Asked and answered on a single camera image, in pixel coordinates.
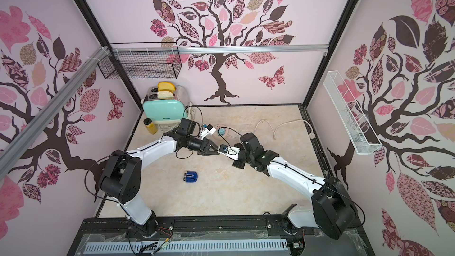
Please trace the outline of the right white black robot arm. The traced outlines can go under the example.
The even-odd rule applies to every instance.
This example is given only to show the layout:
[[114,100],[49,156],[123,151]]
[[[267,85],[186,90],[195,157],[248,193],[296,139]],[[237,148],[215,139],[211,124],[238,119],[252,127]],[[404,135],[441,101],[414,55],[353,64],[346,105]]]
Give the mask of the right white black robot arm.
[[339,239],[358,215],[355,202],[339,179],[319,177],[293,166],[278,153],[265,150],[253,133],[242,135],[234,146],[220,145],[218,153],[232,159],[234,167],[243,169],[249,164],[308,198],[311,209],[291,205],[284,212],[294,228],[318,228],[328,237]]

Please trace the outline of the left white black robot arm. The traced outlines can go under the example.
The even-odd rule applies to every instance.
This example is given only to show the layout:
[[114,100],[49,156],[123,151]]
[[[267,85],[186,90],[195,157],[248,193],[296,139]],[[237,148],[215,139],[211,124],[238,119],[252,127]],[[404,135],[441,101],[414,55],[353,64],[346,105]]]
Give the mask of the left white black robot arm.
[[144,237],[153,236],[158,223],[156,214],[139,194],[142,170],[181,148],[201,156],[219,154],[219,147],[207,138],[207,135],[214,134],[216,128],[211,124],[201,126],[200,133],[194,136],[194,128],[198,125],[195,121],[183,118],[178,127],[165,132],[157,141],[127,152],[114,151],[107,159],[97,186],[120,205],[132,225]]

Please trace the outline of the round pink power strip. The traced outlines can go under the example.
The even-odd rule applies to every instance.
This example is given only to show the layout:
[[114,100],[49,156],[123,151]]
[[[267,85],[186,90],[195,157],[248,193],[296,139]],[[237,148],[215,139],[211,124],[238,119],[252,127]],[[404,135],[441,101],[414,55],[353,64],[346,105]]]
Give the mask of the round pink power strip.
[[[238,139],[238,134],[237,133],[235,133],[231,129],[228,129],[228,128],[224,127],[224,125],[222,125],[222,124],[216,125],[215,128],[216,128],[216,132],[213,134],[212,137],[215,140],[217,140],[217,141],[222,141],[224,139],[233,140],[234,141],[234,140]],[[224,128],[225,129],[225,135],[224,136],[219,136],[218,135],[218,129],[220,129],[220,128]]]

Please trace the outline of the mint green toaster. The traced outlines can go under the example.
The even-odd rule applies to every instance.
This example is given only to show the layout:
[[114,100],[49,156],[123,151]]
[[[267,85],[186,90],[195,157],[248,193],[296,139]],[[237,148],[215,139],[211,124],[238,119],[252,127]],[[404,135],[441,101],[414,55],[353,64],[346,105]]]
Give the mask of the mint green toaster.
[[142,108],[155,124],[178,123],[188,117],[190,98],[184,87],[176,86],[173,99],[158,99],[158,86],[150,87],[143,99]]

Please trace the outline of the yellow juice bottle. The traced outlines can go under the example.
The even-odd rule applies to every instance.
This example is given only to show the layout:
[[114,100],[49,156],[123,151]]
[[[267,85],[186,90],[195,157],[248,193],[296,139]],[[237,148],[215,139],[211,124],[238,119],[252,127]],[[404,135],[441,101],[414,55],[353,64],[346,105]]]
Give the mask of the yellow juice bottle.
[[145,118],[143,120],[143,124],[151,135],[154,135],[158,132],[158,129],[150,118]]

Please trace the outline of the pale bread slice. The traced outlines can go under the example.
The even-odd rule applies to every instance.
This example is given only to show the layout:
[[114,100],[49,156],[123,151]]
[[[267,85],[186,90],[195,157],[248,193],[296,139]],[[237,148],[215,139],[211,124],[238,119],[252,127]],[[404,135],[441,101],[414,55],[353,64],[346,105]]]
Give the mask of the pale bread slice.
[[172,91],[162,90],[157,93],[158,99],[173,99],[174,93]]

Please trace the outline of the yellow bread slice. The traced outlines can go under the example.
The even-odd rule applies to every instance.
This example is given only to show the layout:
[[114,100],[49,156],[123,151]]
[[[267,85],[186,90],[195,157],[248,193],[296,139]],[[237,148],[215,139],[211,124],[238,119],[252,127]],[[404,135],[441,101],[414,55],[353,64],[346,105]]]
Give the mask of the yellow bread slice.
[[158,91],[174,92],[175,90],[176,90],[176,86],[170,82],[160,82],[158,84]]

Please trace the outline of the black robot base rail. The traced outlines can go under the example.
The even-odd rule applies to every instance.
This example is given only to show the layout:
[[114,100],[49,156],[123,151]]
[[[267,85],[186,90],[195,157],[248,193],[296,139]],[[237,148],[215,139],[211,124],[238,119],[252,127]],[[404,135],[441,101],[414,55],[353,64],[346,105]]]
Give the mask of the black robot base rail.
[[152,254],[104,254],[92,256],[372,256],[366,233],[361,228],[346,230],[331,239],[320,229],[292,228],[282,215],[158,217],[158,228],[144,237],[125,218],[84,219],[68,251],[83,256],[89,242],[199,241],[227,239],[285,239],[289,250],[255,252],[186,252]]

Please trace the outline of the back aluminium rail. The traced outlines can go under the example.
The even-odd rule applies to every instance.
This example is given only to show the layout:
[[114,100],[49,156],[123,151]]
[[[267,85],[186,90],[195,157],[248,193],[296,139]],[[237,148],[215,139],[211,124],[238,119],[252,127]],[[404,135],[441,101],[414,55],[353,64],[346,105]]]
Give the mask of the back aluminium rail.
[[120,52],[171,52],[180,54],[198,53],[276,53],[276,52],[328,52],[329,45],[283,45],[283,46],[216,46],[216,47],[130,47],[113,48]]

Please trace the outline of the aluminium rail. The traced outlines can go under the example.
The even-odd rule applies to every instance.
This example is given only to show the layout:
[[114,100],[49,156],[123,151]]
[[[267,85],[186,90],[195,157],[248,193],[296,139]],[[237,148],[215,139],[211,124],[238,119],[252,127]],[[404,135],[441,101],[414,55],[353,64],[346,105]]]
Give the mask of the aluminium rail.
[[16,162],[24,155],[29,146],[47,127],[50,121],[61,111],[66,102],[77,91],[79,86],[89,77],[97,67],[97,62],[106,55],[107,47],[103,46],[88,58],[68,83],[55,94],[49,103],[32,118],[27,127],[9,144],[1,154],[1,178],[4,178]]
[[130,47],[113,48],[120,52],[171,52],[180,54],[198,53],[276,53],[276,52],[328,52],[329,45],[283,45],[283,46],[216,46],[216,47]]

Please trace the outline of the left aluminium rail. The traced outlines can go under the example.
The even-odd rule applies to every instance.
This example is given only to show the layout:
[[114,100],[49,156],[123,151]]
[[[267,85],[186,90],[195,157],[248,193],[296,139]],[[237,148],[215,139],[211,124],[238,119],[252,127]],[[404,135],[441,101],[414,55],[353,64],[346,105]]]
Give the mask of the left aluminium rail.
[[61,111],[66,102],[77,91],[79,86],[89,77],[97,67],[97,62],[106,55],[107,47],[103,46],[88,58],[68,83],[55,94],[49,103],[32,118],[27,127],[9,144],[1,154],[1,178],[4,178],[16,162],[24,155],[29,146],[47,127],[50,121]]

